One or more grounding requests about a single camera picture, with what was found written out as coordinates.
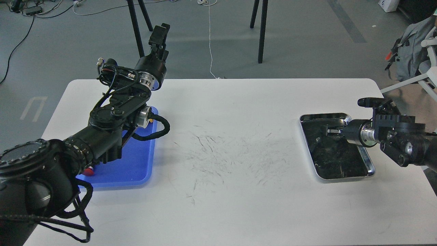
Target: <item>silver metal joint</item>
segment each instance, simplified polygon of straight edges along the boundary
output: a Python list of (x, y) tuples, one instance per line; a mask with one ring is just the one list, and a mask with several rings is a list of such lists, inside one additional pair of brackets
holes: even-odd
[(361, 139), (366, 143), (368, 146), (372, 146), (376, 144), (375, 140), (375, 129), (371, 127), (371, 123), (365, 124), (361, 131), (360, 131)]
[(142, 128), (147, 127), (147, 125), (149, 124), (149, 119), (147, 118), (147, 116), (149, 115), (149, 112), (150, 112), (150, 107), (146, 106), (138, 113), (137, 118), (136, 118), (137, 126), (142, 127)]
[(158, 89), (159, 82), (155, 76), (147, 72), (139, 72), (139, 83), (147, 86), (151, 91)]
[(133, 73), (128, 73), (128, 77), (131, 78), (131, 79), (134, 79), (134, 78), (135, 78), (135, 74), (133, 74)]
[(407, 153), (409, 156), (413, 153), (413, 145), (410, 142), (407, 142), (405, 145), (405, 153)]

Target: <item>gray floor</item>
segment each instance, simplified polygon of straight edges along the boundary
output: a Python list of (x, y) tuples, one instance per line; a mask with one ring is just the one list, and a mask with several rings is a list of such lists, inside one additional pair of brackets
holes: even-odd
[[(125, 3), (85, 1), (76, 11), (94, 13)], [(71, 4), (71, 0), (65, 0), (53, 14)], [(377, 0), (270, 1), (263, 64), (257, 63), (260, 13), (255, 28), (249, 29), (252, 5), (251, 0), (218, 0), (210, 8), (215, 76), (365, 77), (380, 88), (396, 82), (388, 79), (384, 58), (409, 23), (399, 12), (385, 13)], [(46, 10), (51, 6), (53, 3), (46, 1), (43, 7)], [(146, 7), (153, 25), (171, 25), (167, 78), (213, 78), (209, 73), (208, 7), (197, 5), (195, 0)], [(150, 32), (137, 9), (146, 44)], [(6, 71), (9, 53), (31, 21), (31, 17), (10, 13), (5, 4), (0, 5), (0, 77)], [(91, 16), (78, 16), (69, 10), (55, 18), (35, 19), (28, 38), (12, 56), (7, 80), (0, 85), (0, 149), (39, 138), (67, 84), (97, 76), (95, 62), (99, 57), (114, 58), (125, 67), (135, 66), (138, 52), (127, 7)], [(419, 85), (408, 85), (385, 96), (393, 98), (402, 113), (416, 115), (418, 122), (426, 123), (428, 131), (437, 127), (436, 102)], [(39, 102), (20, 119), (33, 97), (47, 97), (38, 120), (32, 121)]]

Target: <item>white chair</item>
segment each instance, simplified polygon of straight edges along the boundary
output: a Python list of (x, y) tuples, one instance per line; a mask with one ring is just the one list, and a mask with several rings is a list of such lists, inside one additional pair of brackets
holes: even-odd
[(399, 87), (418, 82), (420, 86), (437, 102), (437, 93), (430, 86), (436, 87), (437, 84), (437, 58), (434, 47), (437, 46), (437, 39), (432, 37), (433, 33), (436, 31), (434, 27), (431, 31), (426, 35), (425, 39), (420, 43), (422, 47), (426, 47), (428, 56), (430, 60), (424, 61), (419, 65), (419, 71), (422, 73), (416, 77), (411, 79), (399, 82), (387, 88), (381, 90), (381, 93), (386, 93), (388, 91), (397, 89)]

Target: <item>screw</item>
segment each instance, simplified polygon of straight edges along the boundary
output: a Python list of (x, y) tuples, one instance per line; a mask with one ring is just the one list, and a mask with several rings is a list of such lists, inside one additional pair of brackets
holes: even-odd
[(125, 112), (123, 110), (120, 110), (120, 109), (116, 109), (116, 110), (112, 111), (112, 114), (117, 115), (117, 116), (123, 115), (124, 113)]

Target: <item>red object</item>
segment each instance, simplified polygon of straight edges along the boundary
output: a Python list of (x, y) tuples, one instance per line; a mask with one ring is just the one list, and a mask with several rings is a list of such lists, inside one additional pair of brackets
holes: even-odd
[(390, 57), (392, 57), (392, 52), (390, 51), (390, 53), (388, 53), (388, 55), (385, 57), (385, 60), (388, 61), (390, 60)]
[(89, 167), (89, 168), (85, 169), (82, 174), (85, 176), (93, 176), (94, 175), (93, 167)]

